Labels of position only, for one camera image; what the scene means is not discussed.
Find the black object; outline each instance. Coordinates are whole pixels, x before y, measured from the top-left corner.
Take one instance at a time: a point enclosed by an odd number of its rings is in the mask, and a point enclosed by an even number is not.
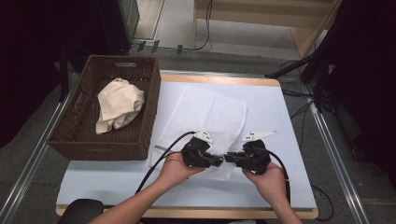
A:
[[[58,224],[87,224],[103,213],[104,206],[93,199],[77,199],[67,206]]]
[[[193,137],[190,142],[181,149],[184,163],[193,167],[208,168],[211,165],[219,167],[223,162],[222,157],[207,153],[206,151],[209,148],[210,145],[206,141]]]
[[[271,161],[269,151],[265,148],[262,140],[247,142],[240,152],[227,152],[224,159],[234,162],[237,167],[254,171],[256,175],[264,174],[268,163]]]

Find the gray floor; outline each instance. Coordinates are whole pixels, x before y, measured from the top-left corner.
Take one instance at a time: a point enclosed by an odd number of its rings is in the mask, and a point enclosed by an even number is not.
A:
[[[177,0],[168,0],[167,2],[177,2]],[[236,25],[235,27],[230,28],[247,29],[247,26],[237,28]],[[274,31],[278,28],[268,27],[268,29]],[[198,42],[205,36],[204,33],[205,30],[202,29],[197,33]],[[276,37],[277,35],[279,33],[273,35],[267,33],[265,38],[268,42],[266,43],[275,43],[271,41],[279,39]],[[279,48],[277,45],[269,46],[268,48],[272,48],[271,50],[258,47],[261,50],[260,52],[252,51],[251,49],[255,49],[254,47],[238,47],[239,45],[235,44],[238,38],[241,38],[238,35],[228,35],[227,37],[216,35],[216,32],[214,32],[211,38],[213,38],[211,50],[185,50],[183,53],[177,54],[175,49],[158,49],[156,53],[152,54],[150,47],[146,47],[139,52],[137,52],[137,48],[134,48],[131,50],[131,54],[133,56],[158,57],[162,70],[235,73],[247,74],[250,77],[262,77],[265,74],[273,73],[279,70],[283,62],[296,58],[296,51],[287,42],[289,38],[286,33],[282,38],[285,38],[286,44],[284,45],[287,46],[287,51],[282,51],[283,49],[276,51],[276,48]],[[227,41],[230,45],[221,44]],[[293,71],[280,78],[282,88],[303,92],[298,76],[298,71]],[[0,148],[1,203],[6,203],[9,191],[18,180],[24,165],[34,151],[35,145],[58,104],[58,97],[59,89],[56,89],[25,123],[18,136],[7,146]],[[285,101],[289,113],[292,115],[306,104],[307,99],[285,95]],[[327,111],[323,112],[323,116],[371,223],[396,223],[396,216],[394,216],[396,191],[389,183],[387,176],[370,162],[355,161],[351,155],[351,145],[348,143],[337,118]],[[303,136],[301,152],[311,184],[324,190],[334,204],[334,216],[327,223],[355,223],[355,218],[351,213],[342,185],[334,171],[312,112],[308,110],[305,117],[304,114],[295,117],[292,119],[292,124],[299,142],[301,142]],[[67,164],[68,161],[54,149],[51,147],[47,149],[45,157],[26,190],[11,223],[56,223],[59,220],[59,217],[55,214],[55,202]],[[315,193],[319,217],[325,218],[331,212],[329,202],[323,195],[316,191]],[[275,219],[267,220],[267,222],[278,223]],[[305,220],[304,223],[320,223],[320,221]]]

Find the table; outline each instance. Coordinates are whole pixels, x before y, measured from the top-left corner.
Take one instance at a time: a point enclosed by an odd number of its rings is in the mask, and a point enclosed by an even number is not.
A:
[[[182,87],[188,85],[243,101],[247,104],[247,119],[241,135],[253,130],[278,132],[263,141],[285,163],[291,179],[291,206],[300,218],[317,217],[318,209],[279,83],[274,79],[225,76],[227,74],[162,71],[149,150],[171,117],[184,90]],[[242,143],[235,142],[233,148],[240,151]],[[58,195],[57,214],[61,215],[67,205],[78,198],[96,199],[105,205],[120,203],[134,194],[148,169],[149,158],[146,161],[70,161]],[[147,184],[158,173],[154,171]],[[275,218],[276,214],[240,168],[235,168],[228,181],[190,178],[165,193],[144,217],[244,219]]]
[[[194,1],[195,20],[205,20],[209,0]],[[304,58],[323,30],[330,28],[340,4],[341,0],[214,0],[211,20],[290,27]]]

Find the brown basket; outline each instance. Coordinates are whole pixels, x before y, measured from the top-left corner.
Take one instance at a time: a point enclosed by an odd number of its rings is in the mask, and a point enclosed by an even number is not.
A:
[[[145,93],[138,116],[127,126],[96,134],[98,93],[120,77]],[[148,157],[161,76],[156,58],[92,55],[47,143],[73,161],[137,161]]]

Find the crumpled cloth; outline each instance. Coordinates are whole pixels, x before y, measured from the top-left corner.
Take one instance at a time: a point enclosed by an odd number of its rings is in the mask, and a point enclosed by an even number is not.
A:
[[[207,132],[213,139],[208,153],[222,155],[230,151],[231,145],[244,127],[248,106],[235,99],[222,96],[212,91],[203,91],[186,87],[174,114],[165,126],[160,139],[151,153],[152,166],[177,140],[186,132]],[[181,139],[172,151],[180,151],[190,141],[192,135]],[[156,167],[161,170],[162,160]],[[230,179],[233,163],[223,162],[220,167],[211,166],[193,178],[226,181]]]
[[[144,92],[127,80],[116,78],[98,94],[100,105],[96,133],[109,132],[128,125],[139,114],[145,103]]]

